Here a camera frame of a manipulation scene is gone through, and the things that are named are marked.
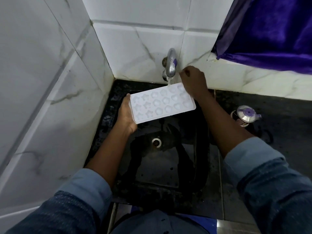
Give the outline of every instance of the blue denim shirt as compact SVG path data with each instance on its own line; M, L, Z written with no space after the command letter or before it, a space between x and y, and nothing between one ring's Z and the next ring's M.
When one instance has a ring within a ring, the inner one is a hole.
M263 234L312 233L312 183L257 137L237 145L225 168ZM96 233L111 202L107 182L81 169L36 211L7 233ZM207 233L159 210L133 216L112 233Z

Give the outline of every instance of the hand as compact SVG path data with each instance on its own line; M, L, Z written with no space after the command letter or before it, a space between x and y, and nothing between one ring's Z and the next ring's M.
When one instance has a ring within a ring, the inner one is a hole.
M208 93L205 74L193 66L185 67L179 72L185 90L195 100L203 97Z
M122 127L125 127L125 129L129 130L129 133L132 134L133 132L137 130L138 125L135 124L132 118L129 101L130 101L130 94L127 94L127 96L124 97L121 103L121 106L119 108L116 124L121 125Z

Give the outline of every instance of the person's right hand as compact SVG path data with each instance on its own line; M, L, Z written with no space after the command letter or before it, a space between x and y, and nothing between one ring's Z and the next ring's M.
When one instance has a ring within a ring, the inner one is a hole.
M193 66L185 67L179 72L185 90L195 100L208 93L205 74Z

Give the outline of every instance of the sink drain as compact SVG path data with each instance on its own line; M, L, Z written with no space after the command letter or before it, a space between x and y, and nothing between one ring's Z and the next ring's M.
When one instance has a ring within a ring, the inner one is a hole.
M154 138L152 139L152 144L156 147L159 148L161 146L161 140L159 138Z

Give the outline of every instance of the black granite countertop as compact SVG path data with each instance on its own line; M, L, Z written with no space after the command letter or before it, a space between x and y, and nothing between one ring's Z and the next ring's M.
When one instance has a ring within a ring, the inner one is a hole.
M150 90L162 84L115 80L86 163L94 156L115 123L122 98L128 92ZM312 102L231 91L215 91L216 100L230 114L240 105L251 106L262 119L247 129L283 153L290 166L312 178L309 133L312 124ZM176 189L151 184L137 185L131 197L120 196L113 189L113 201L144 206L155 202L160 207L171 207L173 212L207 216L228 221L254 223L236 189L230 184L215 145L210 147L209 176L205 186L186 197Z

